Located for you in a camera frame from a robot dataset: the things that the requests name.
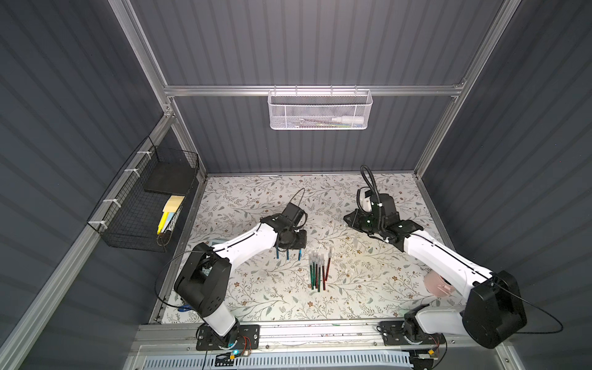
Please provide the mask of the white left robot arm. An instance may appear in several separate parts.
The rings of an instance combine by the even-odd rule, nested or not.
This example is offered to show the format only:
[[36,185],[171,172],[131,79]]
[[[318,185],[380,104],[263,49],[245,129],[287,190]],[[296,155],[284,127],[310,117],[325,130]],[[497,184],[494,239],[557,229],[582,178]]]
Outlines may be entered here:
[[174,292],[228,346],[236,340],[239,321],[224,303],[231,274],[263,251],[300,251],[306,247],[308,214],[294,203],[263,217],[251,230],[224,243],[196,245],[189,253]]

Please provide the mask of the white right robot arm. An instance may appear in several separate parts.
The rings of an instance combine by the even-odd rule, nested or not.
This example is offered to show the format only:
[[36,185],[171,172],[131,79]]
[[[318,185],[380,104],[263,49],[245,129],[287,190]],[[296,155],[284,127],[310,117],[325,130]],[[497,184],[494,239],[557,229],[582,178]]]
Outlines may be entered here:
[[419,345],[430,335],[462,335],[492,349],[527,325],[513,275],[477,265],[438,242],[420,224],[402,220],[388,194],[374,194],[364,187],[357,192],[356,203],[356,210],[344,217],[350,228],[424,263],[466,300],[457,308],[419,305],[408,311],[402,324],[407,342]]

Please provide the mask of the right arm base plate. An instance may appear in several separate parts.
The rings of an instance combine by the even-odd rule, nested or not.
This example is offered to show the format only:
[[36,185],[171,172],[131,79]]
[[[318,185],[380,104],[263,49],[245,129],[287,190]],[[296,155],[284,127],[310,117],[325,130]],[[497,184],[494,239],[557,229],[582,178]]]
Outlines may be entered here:
[[419,325],[409,320],[397,319],[381,321],[376,325],[376,330],[382,337],[384,345],[430,345],[433,348],[445,344],[442,334],[427,334]]

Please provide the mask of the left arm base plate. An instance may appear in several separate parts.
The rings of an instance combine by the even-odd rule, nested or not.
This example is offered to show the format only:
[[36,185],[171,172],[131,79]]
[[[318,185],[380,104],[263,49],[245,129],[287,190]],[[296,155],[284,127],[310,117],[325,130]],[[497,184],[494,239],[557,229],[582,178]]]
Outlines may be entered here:
[[228,334],[219,335],[208,324],[202,324],[196,332],[196,350],[258,349],[260,337],[260,325],[235,324]]

